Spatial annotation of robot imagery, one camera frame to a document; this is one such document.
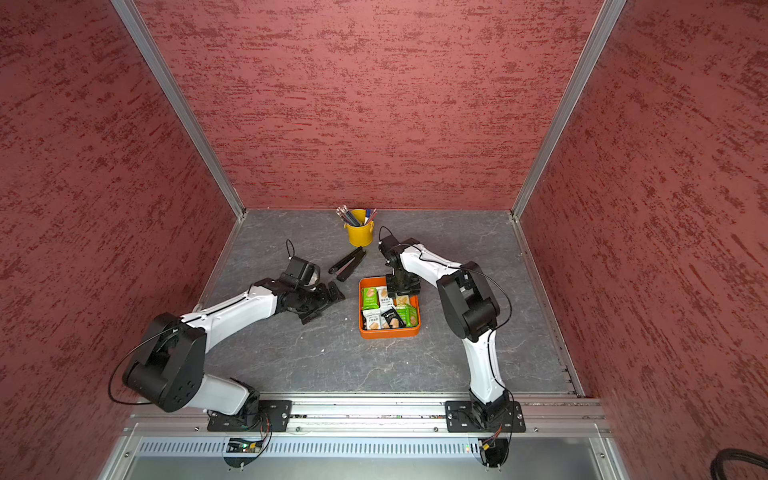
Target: orange tray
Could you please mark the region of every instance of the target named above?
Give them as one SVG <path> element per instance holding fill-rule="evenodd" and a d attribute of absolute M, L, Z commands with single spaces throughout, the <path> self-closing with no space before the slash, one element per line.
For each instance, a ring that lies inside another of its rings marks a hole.
<path fill-rule="evenodd" d="M 419 315 L 419 324 L 417 326 L 404 327 L 401 329 L 383 329 L 383 330 L 366 330 L 362 326 L 365 325 L 366 319 L 362 316 L 362 289 L 371 286 L 386 286 L 386 278 L 383 276 L 373 276 L 371 278 L 364 278 L 360 280 L 360 286 L 357 289 L 358 306 L 357 309 L 359 317 L 360 336 L 366 340 L 375 339 L 393 339 L 402 338 L 404 336 L 416 336 L 419 330 L 422 328 L 422 312 L 419 310 L 419 298 L 417 296 L 411 296 L 411 305 L 416 308 L 416 312 Z"/>

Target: cracker package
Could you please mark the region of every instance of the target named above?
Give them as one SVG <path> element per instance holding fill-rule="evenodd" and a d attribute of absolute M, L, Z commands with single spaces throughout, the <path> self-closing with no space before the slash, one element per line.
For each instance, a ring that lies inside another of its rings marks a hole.
<path fill-rule="evenodd" d="M 393 308 L 382 313 L 382 321 L 387 322 L 392 328 L 403 328 L 406 326 L 406 322 L 400 318 L 400 315 L 397 314 L 397 310 Z"/>
<path fill-rule="evenodd" d="M 379 308 L 379 294 L 375 287 L 365 287 L 362 289 L 362 309 L 370 310 Z"/>
<path fill-rule="evenodd" d="M 379 315 L 379 309 L 369 309 L 362 311 L 362 317 L 366 320 L 366 330 L 380 330 L 381 329 L 381 316 Z"/>
<path fill-rule="evenodd" d="M 389 298 L 389 294 L 387 293 L 385 286 L 376 287 L 376 291 L 379 292 L 379 307 L 381 308 L 382 312 L 385 312 L 395 306 L 395 302 Z"/>
<path fill-rule="evenodd" d="M 395 305 L 395 311 L 397 312 L 400 319 L 405 322 L 406 326 L 410 326 L 407 320 L 409 317 L 408 305 Z"/>
<path fill-rule="evenodd" d="M 414 306 L 406 305 L 408 313 L 406 316 L 402 316 L 402 319 L 406 321 L 407 326 L 418 326 L 419 324 L 419 311 Z"/>

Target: cable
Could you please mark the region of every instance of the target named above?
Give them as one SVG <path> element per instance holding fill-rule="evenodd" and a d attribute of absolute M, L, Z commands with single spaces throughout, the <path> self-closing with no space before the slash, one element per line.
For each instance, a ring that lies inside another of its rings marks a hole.
<path fill-rule="evenodd" d="M 747 450 L 740 449 L 723 449 L 720 450 L 712 463 L 710 463 L 710 476 L 712 480 L 727 480 L 725 476 L 725 461 L 736 460 L 739 462 L 751 463 L 768 470 L 768 458 L 758 455 L 756 453 L 748 452 Z"/>
<path fill-rule="evenodd" d="M 293 253 L 288 250 L 288 244 L 290 243 L 290 248 L 293 250 Z M 290 238 L 286 238 L 286 252 L 288 252 L 288 259 L 292 259 L 294 255 L 296 255 L 296 248 L 293 246 L 293 242 L 290 241 Z"/>
<path fill-rule="evenodd" d="M 492 330 L 498 330 L 498 329 L 502 328 L 512 318 L 512 300 L 509 298 L 509 295 L 507 295 L 507 293 L 504 291 L 502 286 L 499 285 L 498 282 L 496 282 L 496 280 L 493 280 L 490 276 L 485 275 L 483 272 L 479 272 L 477 270 L 472 270 L 471 268 L 464 268 L 463 266 L 454 267 L 454 266 L 445 265 L 443 262 L 439 262 L 437 260 L 427 260 L 426 258 L 422 258 L 422 255 L 424 254 L 424 250 L 421 250 L 416 245 L 410 245 L 410 247 L 415 247 L 418 251 L 421 252 L 419 254 L 419 260 L 421 260 L 422 262 L 437 263 L 438 265 L 443 265 L 446 268 L 456 268 L 457 270 L 462 270 L 462 271 L 465 271 L 465 272 L 477 273 L 478 275 L 484 276 L 487 280 L 490 280 L 491 283 L 496 285 L 496 288 L 498 288 L 499 291 L 502 292 L 504 294 L 504 297 L 507 299 L 507 303 L 509 304 L 509 315 L 507 315 L 507 319 L 504 320 L 501 325 L 497 326 L 496 328 L 494 328 Z"/>
<path fill-rule="evenodd" d="M 386 231 L 388 231 L 389 234 L 392 235 L 392 231 L 388 227 L 385 227 L 385 226 L 382 225 L 381 227 L 379 227 L 379 242 L 382 241 L 382 228 L 386 228 Z"/>
<path fill-rule="evenodd" d="M 220 312 L 221 310 L 227 309 L 227 308 L 231 307 L 232 305 L 237 305 L 238 303 L 242 302 L 242 301 L 243 301 L 243 300 L 245 300 L 245 299 L 246 299 L 246 297 L 245 297 L 245 296 L 242 296 L 241 298 L 239 298 L 238 300 L 236 300 L 236 301 L 234 301 L 234 302 L 230 303 L 229 305 L 225 305 L 225 306 L 222 306 L 221 308 L 219 308 L 218 310 L 214 310 L 213 312 L 206 312 L 206 313 L 204 313 L 204 315 L 205 315 L 205 316 L 213 315 L 214 313 L 217 313 L 217 312 Z M 118 362 L 118 364 L 117 364 L 116 366 L 114 366 L 114 370 L 112 370 L 112 375 L 110 375 L 110 376 L 109 376 L 109 383 L 107 383 L 107 396 L 109 396 L 109 399 L 110 399 L 112 402 L 115 402 L 115 403 L 119 403 L 120 405 L 152 405 L 152 402 L 123 402 L 122 400 L 118 400 L 118 399 L 116 399 L 116 398 L 115 398 L 115 397 L 112 395 L 112 382 L 114 381 L 114 376 L 115 376 L 115 375 L 117 375 L 117 373 L 118 373 L 118 370 L 120 369 L 120 365 L 122 365 L 122 364 L 123 364 L 123 362 L 124 362 L 125 360 L 127 360 L 127 358 L 128 358 L 129 356 L 131 356 L 131 354 L 132 354 L 133 352 L 135 352 L 136 350 L 140 349 L 142 346 L 144 346 L 144 345 L 146 345 L 147 343 L 149 343 L 149 341 L 150 341 L 150 340 L 154 340 L 154 339 L 156 339 L 157 337 L 159 337 L 160 335 L 162 335 L 163 333 L 166 333 L 166 332 L 170 332 L 171 330 L 173 330 L 173 329 L 176 329 L 176 332 L 174 332 L 174 334 L 173 334 L 173 335 L 169 335 L 169 336 L 168 336 L 168 338 L 166 338 L 165 340 L 163 340 L 163 342 L 160 344 L 160 346 L 158 346 L 158 349 L 160 349 L 160 348 L 162 348 L 163 346 L 165 346 L 165 344 L 166 344 L 166 343 L 168 343 L 168 341 L 169 341 L 170 339 L 172 339 L 172 338 L 174 338 L 175 336 L 177 336 L 177 335 L 178 335 L 178 332 L 179 332 L 179 330 L 178 330 L 178 328 L 179 328 L 179 325 L 186 325 L 186 324 L 187 324 L 187 323 L 189 323 L 189 322 L 193 322 L 193 321 L 195 321 L 195 320 L 199 320 L 199 319 L 201 319 L 201 318 L 203 318 L 203 317 L 202 317 L 202 316 L 198 316 L 198 317 L 195 317 L 195 318 L 193 318 L 193 319 L 184 320 L 183 322 L 181 322 L 181 324 L 178 324 L 178 325 L 174 325 L 174 326 L 169 326 L 168 328 L 166 328 L 166 329 L 165 329 L 165 330 L 163 330 L 162 332 L 160 332 L 160 333 L 156 333 L 155 335 L 153 335 L 153 336 L 149 337 L 149 338 L 148 338 L 148 339 L 146 339 L 145 341 L 143 341 L 143 342 L 139 343 L 139 344 L 138 344 L 138 345 L 136 345 L 134 348 L 132 348 L 132 349 L 131 349 L 131 351 L 129 351 L 128 353 L 126 353 L 126 354 L 125 354 L 125 356 L 124 356 L 124 357 L 123 357 L 123 358 L 120 360 L 120 362 Z"/>
<path fill-rule="evenodd" d="M 261 443 L 261 450 L 259 450 L 259 454 L 256 455 L 256 457 L 253 460 L 256 460 L 261 456 L 262 453 L 266 451 L 266 449 L 270 446 L 270 443 L 272 443 L 272 435 L 274 434 L 274 431 L 270 428 L 270 417 L 267 414 L 264 414 L 266 417 L 266 434 L 264 435 L 264 438 L 266 438 L 267 435 L 269 435 L 269 439 L 267 439 L 266 444 L 264 441 Z"/>
<path fill-rule="evenodd" d="M 120 368 L 120 365 L 122 365 L 122 364 L 123 364 L 123 362 L 124 362 L 124 361 L 125 361 L 125 360 L 126 360 L 128 357 L 129 357 L 129 356 L 131 356 L 131 354 L 132 354 L 133 352 L 135 352 L 136 350 L 140 349 L 142 346 L 144 346 L 144 345 L 146 345 L 147 343 L 149 343 L 149 341 L 150 341 L 150 340 L 154 340 L 154 339 L 156 339 L 157 337 L 159 337 L 160 335 L 162 335 L 163 333 L 166 333 L 166 332 L 170 332 L 171 330 L 173 330 L 173 329 L 177 329 L 177 328 L 179 328 L 179 325 L 169 326 L 168 328 L 166 328 L 166 329 L 165 329 L 165 330 L 163 330 L 162 332 L 160 332 L 160 333 L 156 333 L 155 335 L 153 335 L 153 336 L 149 337 L 149 338 L 148 338 L 148 339 L 146 339 L 145 341 L 143 341 L 143 342 L 139 343 L 139 344 L 138 344 L 138 345 L 136 345 L 134 348 L 132 348 L 130 352 L 126 353 L 126 354 L 125 354 L 125 356 L 122 358 L 122 360 L 120 360 L 120 362 L 118 362 L 118 364 L 117 364 L 116 366 L 114 366 L 114 370 L 112 370 L 112 375 L 110 375 L 110 376 L 109 376 L 109 383 L 107 383 L 107 395 L 109 396 L 109 399 L 110 399 L 112 402 L 115 402 L 115 403 L 119 403 L 119 404 L 121 404 L 121 405 L 151 405 L 151 404 L 152 404 L 152 402 L 123 402 L 122 400 L 118 400 L 118 399 L 116 399 L 116 398 L 115 398 L 115 397 L 112 395 L 112 382 L 114 381 L 114 376 L 115 376 L 115 374 L 118 372 L 118 369 Z"/>

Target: aluminum frame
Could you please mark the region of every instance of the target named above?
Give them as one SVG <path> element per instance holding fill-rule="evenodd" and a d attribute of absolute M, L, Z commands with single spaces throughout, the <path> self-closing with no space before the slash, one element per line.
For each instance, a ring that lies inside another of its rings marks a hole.
<path fill-rule="evenodd" d="M 560 140 L 560 135 L 563 133 L 565 125 L 568 123 L 568 119 L 578 103 L 581 92 L 584 90 L 584 86 L 587 84 L 587 80 L 589 80 L 589 76 L 592 74 L 598 58 L 600 58 L 605 42 L 611 36 L 611 32 L 614 29 L 614 25 L 616 25 L 621 10 L 624 8 L 625 2 L 626 0 L 605 0 L 605 3 L 600 8 L 592 31 L 587 38 L 587 43 L 584 44 L 584 49 L 581 51 L 581 55 L 576 62 L 576 68 L 574 68 L 573 74 L 571 74 L 571 80 L 568 82 L 563 98 L 560 100 L 558 109 L 554 113 L 549 130 L 547 130 L 547 134 L 541 142 L 541 148 L 536 154 L 531 170 L 528 172 L 515 205 L 512 207 L 512 215 L 514 217 L 519 218 L 522 216 L 525 206 L 528 205 L 528 201 L 531 199 L 531 195 L 536 189 L 536 185 L 544 173 L 547 163 L 549 163 L 549 158 L 557 146 L 558 140 Z"/>
<path fill-rule="evenodd" d="M 554 349 L 557 351 L 560 363 L 565 366 L 568 375 L 571 377 L 571 383 L 574 386 L 574 391 L 576 394 L 582 397 L 587 396 L 587 393 L 584 391 L 584 387 L 581 384 L 581 380 L 578 378 L 578 373 L 576 372 L 576 367 L 574 366 L 571 354 L 568 352 L 568 347 L 565 345 L 565 338 L 563 337 L 563 333 L 560 330 L 560 326 L 558 325 L 558 320 L 554 315 L 552 304 L 549 302 L 547 290 L 544 287 L 544 283 L 541 281 L 541 276 L 538 274 L 536 262 L 534 261 L 533 255 L 531 254 L 531 248 L 528 246 L 528 241 L 525 239 L 525 234 L 523 233 L 520 220 L 514 216 L 512 216 L 511 220 L 512 230 L 515 232 L 515 237 L 518 240 L 520 251 L 522 252 L 523 256 L 523 261 L 525 262 L 525 267 L 528 270 L 528 276 L 531 278 L 531 284 L 533 285 L 534 293 L 538 298 L 541 311 L 544 313 L 544 318 L 548 326 L 547 330 L 549 332 L 550 338 L 552 339 L 552 343 L 554 343 Z"/>
<path fill-rule="evenodd" d="M 483 432 L 451 433 L 445 424 L 447 400 L 468 396 L 446 394 L 263 394 L 264 399 L 294 402 L 287 431 L 276 439 L 467 439 Z M 515 396 L 521 403 L 527 431 L 515 438 L 586 438 L 605 480 L 623 480 L 621 457 L 605 420 L 599 399 L 575 396 Z M 124 426 L 111 460 L 100 480 L 120 480 L 127 474 L 145 439 L 167 441 L 178 438 L 210 439 L 219 442 L 231 435 L 208 432 L 207 414 L 201 409 L 166 413 L 155 406 L 141 406 Z"/>
<path fill-rule="evenodd" d="M 214 269 L 208 276 L 208 281 L 205 283 L 203 292 L 200 294 L 200 299 L 197 301 L 197 305 L 194 307 L 194 309 L 192 309 L 193 312 L 199 312 L 205 308 L 205 304 L 208 302 L 208 300 L 210 300 L 210 296 L 214 294 L 216 284 L 221 278 L 221 273 L 224 271 L 224 267 L 227 266 L 227 261 L 230 259 L 232 249 L 234 248 L 235 242 L 237 242 L 237 238 L 240 236 L 240 231 L 243 229 L 243 225 L 245 224 L 245 219 L 247 217 L 248 212 L 246 211 L 242 217 L 238 217 L 235 220 L 235 224 L 232 226 L 230 235 L 227 237 L 227 242 L 224 244 L 224 248 L 219 254 L 219 260 L 216 260 L 216 265 L 214 265 Z"/>
<path fill-rule="evenodd" d="M 131 34 L 134 43 L 136 43 L 141 55 L 144 57 L 147 65 L 149 65 L 150 70 L 152 70 L 152 74 L 154 74 L 154 77 L 157 79 L 157 83 L 160 84 L 163 92 L 165 92 L 165 96 L 176 111 L 176 115 L 178 115 L 179 120 L 181 120 L 181 124 L 187 130 L 197 151 L 200 152 L 200 156 L 208 166 L 210 174 L 214 176 L 214 180 L 226 197 L 227 202 L 229 202 L 230 207 L 232 207 L 232 210 L 238 219 L 243 218 L 245 215 L 243 201 L 240 200 L 240 197 L 237 195 L 226 172 L 224 172 L 224 169 L 221 167 L 216 152 L 213 147 L 210 146 L 210 142 L 206 138 L 203 128 L 197 122 L 192 107 L 187 103 L 187 99 L 181 92 L 178 83 L 176 83 L 176 79 L 173 74 L 171 74 L 168 65 L 165 63 L 165 60 L 160 53 L 160 49 L 158 49 L 157 45 L 154 43 L 149 29 L 141 17 L 141 13 L 139 13 L 138 8 L 136 8 L 136 4 L 134 4 L 133 0 L 111 1 L 115 10 L 118 11 L 118 15 L 120 15 L 123 25 L 125 25 L 128 33 Z"/>

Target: robotic arm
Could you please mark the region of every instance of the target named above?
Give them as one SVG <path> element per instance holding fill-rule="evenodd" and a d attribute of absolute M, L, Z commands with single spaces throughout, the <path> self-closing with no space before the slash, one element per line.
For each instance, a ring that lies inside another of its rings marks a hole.
<path fill-rule="evenodd" d="M 259 393 L 234 379 L 204 373 L 205 354 L 233 333 L 276 313 L 294 312 L 306 324 L 344 300 L 333 282 L 319 282 L 319 272 L 314 263 L 290 257 L 278 280 L 260 280 L 200 312 L 155 317 L 125 369 L 123 383 L 166 412 L 185 406 L 217 412 L 208 425 L 212 431 L 257 425 Z"/>
<path fill-rule="evenodd" d="M 462 339 L 467 354 L 472 419 L 483 429 L 495 430 L 516 402 L 496 376 L 500 309 L 482 270 L 474 262 L 456 263 L 435 255 L 418 240 L 399 242 L 391 233 L 379 241 L 379 251 L 393 268 L 386 276 L 389 296 L 419 293 L 420 278 L 437 287 L 445 321 Z"/>

